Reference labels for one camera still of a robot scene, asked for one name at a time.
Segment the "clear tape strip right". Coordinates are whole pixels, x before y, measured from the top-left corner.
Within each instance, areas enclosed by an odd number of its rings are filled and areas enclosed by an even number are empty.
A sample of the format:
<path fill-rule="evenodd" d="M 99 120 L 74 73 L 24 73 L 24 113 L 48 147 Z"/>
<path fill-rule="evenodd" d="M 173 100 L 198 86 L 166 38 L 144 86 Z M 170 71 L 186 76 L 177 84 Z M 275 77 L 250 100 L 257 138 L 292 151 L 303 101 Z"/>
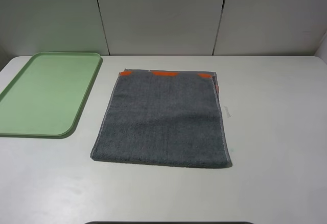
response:
<path fill-rule="evenodd" d="M 225 112 L 226 112 L 226 116 L 227 116 L 227 118 L 231 118 L 231 113 L 230 113 L 228 107 L 225 106 L 224 109 L 225 109 Z"/>

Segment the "grey towel with orange pattern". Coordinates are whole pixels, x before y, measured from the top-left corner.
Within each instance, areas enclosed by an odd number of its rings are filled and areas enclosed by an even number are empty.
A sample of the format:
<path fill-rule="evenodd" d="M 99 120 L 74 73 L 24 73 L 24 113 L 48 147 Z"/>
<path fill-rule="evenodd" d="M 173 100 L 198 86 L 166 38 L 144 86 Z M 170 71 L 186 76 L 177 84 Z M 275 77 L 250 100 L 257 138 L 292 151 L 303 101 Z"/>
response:
<path fill-rule="evenodd" d="M 216 73 L 120 72 L 90 156 L 102 162 L 231 167 Z"/>

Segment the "green plastic tray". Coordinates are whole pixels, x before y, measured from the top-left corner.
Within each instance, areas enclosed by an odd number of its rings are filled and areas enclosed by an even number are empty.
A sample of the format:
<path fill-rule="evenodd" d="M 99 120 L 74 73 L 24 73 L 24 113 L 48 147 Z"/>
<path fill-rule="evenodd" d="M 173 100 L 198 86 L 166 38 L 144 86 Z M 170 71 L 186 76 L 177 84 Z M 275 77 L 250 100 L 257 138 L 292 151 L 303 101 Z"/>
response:
<path fill-rule="evenodd" d="M 79 120 L 101 62 L 97 53 L 33 55 L 1 92 L 1 136 L 67 136 Z"/>

